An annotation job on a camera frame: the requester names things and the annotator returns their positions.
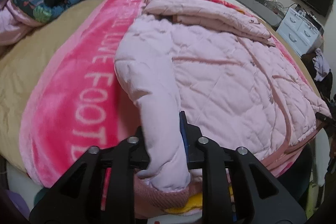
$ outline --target silver bolt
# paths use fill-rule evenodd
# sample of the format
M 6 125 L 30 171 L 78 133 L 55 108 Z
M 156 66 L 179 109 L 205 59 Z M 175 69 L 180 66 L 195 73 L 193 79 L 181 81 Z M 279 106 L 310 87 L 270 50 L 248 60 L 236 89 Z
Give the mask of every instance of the silver bolt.
M 208 138 L 206 138 L 206 137 L 201 137 L 201 138 L 198 139 L 198 142 L 199 142 L 199 143 L 202 143 L 202 144 L 206 144 L 206 143 L 209 142 L 209 140 L 208 140 Z
M 245 147 L 238 147 L 237 149 L 238 153 L 241 154 L 241 155 L 246 155 L 248 150 L 245 148 Z
M 138 141 L 139 141 L 139 138 L 135 136 L 131 136 L 127 139 L 128 143 L 137 143 Z
M 97 154 L 99 152 L 99 147 L 98 146 L 91 146 L 89 148 L 89 153 L 90 154 Z

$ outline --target drawer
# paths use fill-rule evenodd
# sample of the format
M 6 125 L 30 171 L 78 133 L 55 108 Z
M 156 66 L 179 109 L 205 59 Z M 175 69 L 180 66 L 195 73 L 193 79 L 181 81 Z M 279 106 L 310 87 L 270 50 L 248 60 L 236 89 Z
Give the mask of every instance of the drawer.
M 294 31 L 297 31 L 303 22 L 303 19 L 299 17 L 295 12 L 292 11 L 292 9 L 289 9 L 287 12 L 287 15 L 283 19 L 284 22 L 290 26 Z
M 315 29 L 310 27 L 306 22 L 303 22 L 299 27 L 297 32 L 298 36 L 300 36 L 303 40 L 306 40 L 309 46 L 313 45 L 316 38 L 318 37 L 318 33 Z
M 293 30 L 290 29 L 289 26 L 287 26 L 284 22 L 280 25 L 279 29 L 277 30 L 277 33 L 281 35 L 281 37 L 292 46 L 294 50 L 298 52 L 298 54 L 301 56 L 305 54 L 308 49 L 309 45 L 307 42 L 302 40 Z

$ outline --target white drawer cabinet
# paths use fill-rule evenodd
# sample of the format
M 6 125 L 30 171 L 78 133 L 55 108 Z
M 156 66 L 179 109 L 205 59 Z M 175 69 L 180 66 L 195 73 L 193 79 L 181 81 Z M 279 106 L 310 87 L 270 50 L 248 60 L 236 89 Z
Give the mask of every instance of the white drawer cabinet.
M 299 56 L 320 47 L 319 31 L 308 24 L 294 9 L 289 8 L 277 33 L 298 53 Z

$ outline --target pink quilted jacket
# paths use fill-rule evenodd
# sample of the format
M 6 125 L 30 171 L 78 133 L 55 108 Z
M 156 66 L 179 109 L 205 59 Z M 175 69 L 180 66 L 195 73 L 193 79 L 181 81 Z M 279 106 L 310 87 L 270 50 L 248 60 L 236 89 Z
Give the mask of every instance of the pink quilted jacket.
M 115 71 L 140 111 L 151 163 L 137 175 L 147 189 L 191 193 L 201 180 L 187 168 L 181 110 L 204 136 L 245 146 L 269 169 L 317 133 L 316 112 L 330 115 L 256 18 L 206 0 L 145 3 Z

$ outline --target beige bed sheet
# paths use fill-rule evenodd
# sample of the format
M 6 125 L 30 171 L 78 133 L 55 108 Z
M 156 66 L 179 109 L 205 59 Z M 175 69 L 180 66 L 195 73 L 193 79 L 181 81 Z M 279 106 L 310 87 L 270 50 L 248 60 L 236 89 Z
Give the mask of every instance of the beige bed sheet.
M 18 135 L 22 112 L 31 91 L 55 51 L 102 1 L 86 0 L 71 7 L 55 21 L 26 36 L 0 60 L 0 154 L 22 171 L 25 167 L 18 148 Z M 278 38 L 315 87 L 300 59 L 281 37 Z

